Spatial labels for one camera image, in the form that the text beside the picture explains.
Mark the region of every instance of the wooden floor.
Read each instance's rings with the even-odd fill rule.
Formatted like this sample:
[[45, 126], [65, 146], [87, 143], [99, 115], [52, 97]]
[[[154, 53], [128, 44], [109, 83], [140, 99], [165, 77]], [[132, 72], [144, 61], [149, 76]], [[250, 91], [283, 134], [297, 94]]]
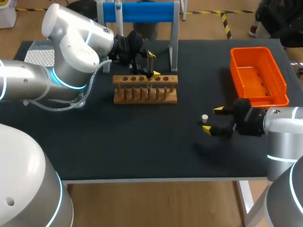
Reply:
[[[189, 11], [251, 10], [258, 0], [188, 0]], [[65, 0], [58, 0], [65, 5]], [[17, 8], [47, 8], [53, 1], [18, 0]], [[43, 40], [44, 12], [18, 12], [12, 29], [0, 29], [0, 58], [13, 59], [21, 41]], [[248, 39], [253, 14], [229, 14], [234, 39]], [[131, 30], [125, 24], [125, 34]], [[158, 39], [169, 39], [169, 24], [159, 27]], [[221, 18], [188, 15], [180, 22], [180, 39], [226, 39]], [[302, 51], [287, 50], [303, 61]], [[256, 200], [266, 181], [250, 181]], [[75, 227], [240, 227], [243, 226], [233, 182], [78, 184], [70, 194]], [[263, 221], [260, 227], [267, 226]]]

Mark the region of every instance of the white container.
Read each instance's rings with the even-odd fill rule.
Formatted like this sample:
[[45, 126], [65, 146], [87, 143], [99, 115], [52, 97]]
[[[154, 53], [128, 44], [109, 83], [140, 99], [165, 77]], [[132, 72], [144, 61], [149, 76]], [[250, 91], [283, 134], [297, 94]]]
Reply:
[[13, 27], [17, 14], [15, 10], [16, 0], [8, 0], [6, 5], [0, 6], [0, 28]]

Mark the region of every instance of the blue handle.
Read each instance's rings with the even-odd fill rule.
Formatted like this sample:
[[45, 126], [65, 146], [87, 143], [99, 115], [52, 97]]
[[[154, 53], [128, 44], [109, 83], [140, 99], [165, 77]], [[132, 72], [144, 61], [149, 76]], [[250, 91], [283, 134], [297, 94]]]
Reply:
[[[173, 22], [173, 2], [123, 2], [123, 22]], [[103, 3], [104, 22], [116, 22], [115, 3]]]

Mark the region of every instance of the orange plastic basket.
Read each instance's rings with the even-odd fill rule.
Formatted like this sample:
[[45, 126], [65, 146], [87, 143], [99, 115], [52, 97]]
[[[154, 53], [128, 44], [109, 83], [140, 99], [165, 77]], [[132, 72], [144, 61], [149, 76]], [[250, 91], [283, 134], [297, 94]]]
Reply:
[[233, 48], [232, 79], [240, 98], [249, 98], [254, 107], [286, 106], [285, 80], [266, 47]]

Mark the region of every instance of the black tabletop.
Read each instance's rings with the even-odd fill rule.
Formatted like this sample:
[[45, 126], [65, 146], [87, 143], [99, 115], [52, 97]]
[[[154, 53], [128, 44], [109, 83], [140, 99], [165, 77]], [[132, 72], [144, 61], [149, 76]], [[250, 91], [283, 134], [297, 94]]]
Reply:
[[[31, 42], [23, 42], [15, 59], [24, 60]], [[145, 43], [157, 55], [154, 69], [169, 72], [168, 42]], [[231, 139], [206, 135], [197, 120], [225, 124], [228, 117], [212, 109], [237, 97], [230, 49], [268, 47], [287, 82], [290, 106], [303, 106], [303, 92], [279, 40], [179, 41], [178, 103], [114, 105], [112, 75], [129, 74], [112, 66], [96, 76], [81, 109], [52, 113], [22, 102], [3, 102], [0, 123], [32, 136], [63, 180], [265, 177], [267, 139]]]

